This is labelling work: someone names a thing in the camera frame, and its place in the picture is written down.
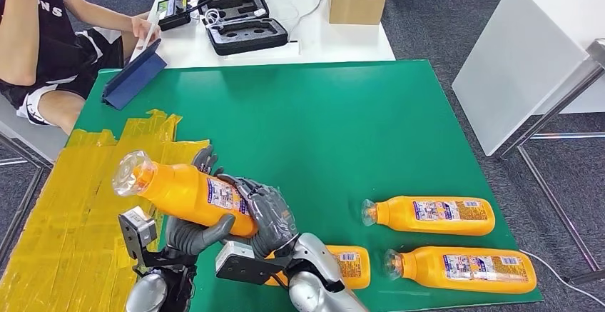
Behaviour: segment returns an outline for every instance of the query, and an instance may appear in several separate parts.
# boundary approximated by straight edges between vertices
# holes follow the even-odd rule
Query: person's arm
[[[5,0],[0,21],[0,79],[17,86],[36,82],[40,28],[38,0]]]
[[[140,39],[146,38],[151,28],[149,22],[137,16],[129,17],[86,0],[65,0],[65,5],[77,19],[85,23],[105,29],[132,32]],[[156,28],[155,33],[157,37],[159,28]]]

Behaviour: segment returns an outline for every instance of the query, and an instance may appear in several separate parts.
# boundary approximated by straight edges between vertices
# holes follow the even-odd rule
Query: blue tablet case
[[[115,109],[123,109],[167,66],[166,62],[156,54],[161,41],[161,39],[155,40],[105,85],[101,96],[102,102]]]

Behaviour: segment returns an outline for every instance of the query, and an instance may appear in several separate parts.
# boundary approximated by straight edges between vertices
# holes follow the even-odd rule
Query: gray carpet
[[[149,10],[153,0],[89,0],[125,14]],[[486,158],[464,117],[451,84],[499,0],[387,0],[383,24],[398,59],[429,59],[459,118],[477,160],[497,197],[519,246],[541,256],[561,275],[586,272],[580,253],[554,215],[519,154],[506,161]],[[76,29],[86,27],[74,22]],[[551,131],[605,131],[605,115],[559,117]],[[594,255],[605,266],[603,191],[605,140],[531,141],[534,157],[553,192],[569,212]],[[12,157],[0,149],[0,158]],[[0,168],[0,234],[14,213],[32,168]],[[536,263],[545,302],[465,308],[456,311],[602,311],[597,303],[565,288]],[[605,282],[583,289],[605,299]]]

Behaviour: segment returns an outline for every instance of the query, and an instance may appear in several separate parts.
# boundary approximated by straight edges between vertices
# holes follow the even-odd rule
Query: metal table leg
[[[0,143],[7,146],[9,149],[17,153],[20,158],[11,158],[9,160],[3,160],[0,162],[0,166],[13,166],[19,163],[31,163],[36,169],[34,171],[34,177],[31,178],[29,185],[25,191],[25,194],[19,203],[19,207],[9,225],[9,229],[6,231],[6,235],[2,238],[2,242],[0,242],[0,263],[3,263],[6,257],[8,256],[9,249],[11,244],[13,243],[15,237],[19,233],[18,227],[21,225],[23,220],[26,218],[27,210],[31,205],[32,200],[34,199],[34,193],[36,192],[36,187],[40,183],[40,179],[42,178],[42,173],[44,169],[52,169],[52,167],[43,161],[39,161],[34,158],[27,150],[25,150],[22,146],[18,145],[12,139],[6,137],[3,134],[0,134]]]
[[[569,279],[569,282],[574,285],[581,285],[583,283],[588,283],[596,280],[605,280],[605,269],[601,269],[600,271],[593,271],[592,273],[582,274],[578,276],[574,276]]]
[[[561,101],[557,102],[551,107],[538,121],[532,125],[527,131],[525,131],[515,142],[509,146],[502,154],[500,158],[505,158],[507,154],[510,154],[514,149],[518,150],[523,158],[525,164],[529,167],[534,178],[540,185],[540,188],[549,199],[555,213],[561,219],[561,222],[565,225],[565,228],[574,239],[575,244],[580,250],[582,256],[588,263],[591,273],[582,274],[575,276],[570,279],[571,283],[580,284],[594,280],[605,279],[605,270],[599,267],[592,253],[586,247],[586,244],[582,240],[575,225],[571,222],[571,219],[565,213],[565,210],[556,199],[556,196],[552,193],[550,187],[544,180],[544,177],[540,174],[538,168],[529,157],[523,145],[529,139],[593,139],[605,137],[605,132],[582,132],[582,133],[565,133],[565,134],[538,134],[540,130],[544,128],[546,123],[551,121],[556,115],[558,115],[563,109],[565,109],[572,101],[578,96],[584,93],[592,84],[599,80],[605,74],[605,39],[596,39],[586,50],[591,57],[591,60],[595,62],[595,68],[580,81],[568,94],[566,94]]]
[[[527,142],[533,135],[537,134],[546,123],[551,121],[559,112],[563,111],[572,101],[574,101],[580,94],[584,93],[592,84],[594,84],[601,76],[605,74],[605,69],[598,66],[593,69],[588,76],[586,76],[579,84],[577,84],[568,94],[551,107],[538,121],[532,125],[527,131],[525,131],[516,141],[507,148],[502,154],[501,158],[506,157],[511,151],[516,149],[518,146],[522,146]]]
[[[582,241],[580,234],[576,230],[576,226],[573,222],[571,222],[571,219],[569,219],[567,213],[565,213],[563,206],[561,206],[559,201],[552,193],[550,187],[544,180],[544,177],[542,177],[542,175],[538,171],[538,168],[536,167],[532,159],[529,157],[529,154],[527,153],[527,151],[525,151],[525,148],[523,148],[523,146],[518,146],[517,149],[519,150],[523,161],[525,161],[525,163],[529,167],[529,170],[532,171],[534,178],[536,179],[536,181],[538,181],[540,188],[542,189],[546,197],[549,199],[549,202],[554,208],[554,211],[556,212],[557,216],[559,217],[559,219],[561,219],[561,221],[565,225],[565,228],[567,229],[571,237],[574,239],[574,243],[578,246],[578,249],[582,253],[582,256],[584,257],[584,259],[586,259],[586,262],[588,262],[590,269],[593,271],[598,271],[600,268],[598,263],[594,259],[594,256],[592,256],[592,253],[590,252],[588,247],[586,247],[584,241]]]

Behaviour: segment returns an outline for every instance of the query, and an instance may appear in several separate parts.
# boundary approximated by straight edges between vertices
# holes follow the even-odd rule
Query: black shorts
[[[83,32],[76,32],[76,35],[80,38],[80,45],[86,52],[96,54],[96,61],[77,76],[52,81],[45,86],[28,92],[21,106],[17,109],[17,116],[27,118],[33,124],[53,125],[45,120],[38,111],[40,97],[43,94],[50,91],[67,91],[87,99],[99,70],[124,67],[120,31],[92,28]]]

